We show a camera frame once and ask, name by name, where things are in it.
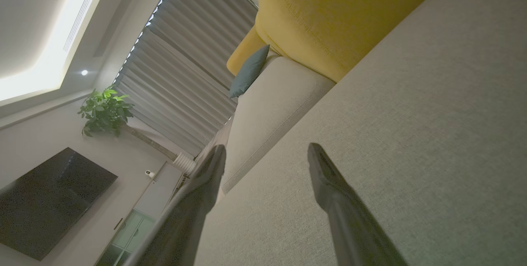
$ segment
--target fabric upholstery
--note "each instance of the fabric upholstery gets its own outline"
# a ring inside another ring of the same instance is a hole
[[[249,89],[254,80],[260,75],[260,71],[262,70],[262,67],[264,67],[268,53],[269,45],[266,45],[245,60],[238,75],[232,82],[229,91],[230,98],[238,97]]]
[[[227,69],[236,76],[245,60],[265,45],[266,43],[260,39],[260,36],[256,33],[256,28],[253,26],[229,57],[229,60],[227,60]]]
[[[227,193],[333,85],[331,80],[279,57],[238,98],[222,189]]]
[[[427,0],[207,216],[196,266],[335,265],[320,143],[410,266],[527,261],[527,0]]]
[[[259,0],[271,48],[338,82],[424,0]]]

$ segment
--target security camera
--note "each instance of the security camera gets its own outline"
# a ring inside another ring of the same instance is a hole
[[[146,174],[149,178],[154,178],[154,176],[156,176],[156,173],[155,173],[155,172],[151,172],[150,170],[145,171],[145,174]]]

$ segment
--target black tv screen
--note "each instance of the black tv screen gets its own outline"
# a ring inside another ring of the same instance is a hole
[[[115,179],[64,149],[0,189],[0,242],[41,261]]]

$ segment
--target curtain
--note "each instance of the curtain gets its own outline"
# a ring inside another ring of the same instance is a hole
[[[137,118],[197,156],[235,111],[226,62],[256,12],[248,0],[161,0],[114,88]]]

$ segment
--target cabinet handle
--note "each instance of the cabinet handle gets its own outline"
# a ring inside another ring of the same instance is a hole
[[[119,226],[119,224],[121,224],[122,221],[123,221],[123,218],[121,217],[121,219],[119,220],[119,223],[117,223],[117,225],[115,225],[115,227],[113,227],[113,230],[117,229],[117,226]]]

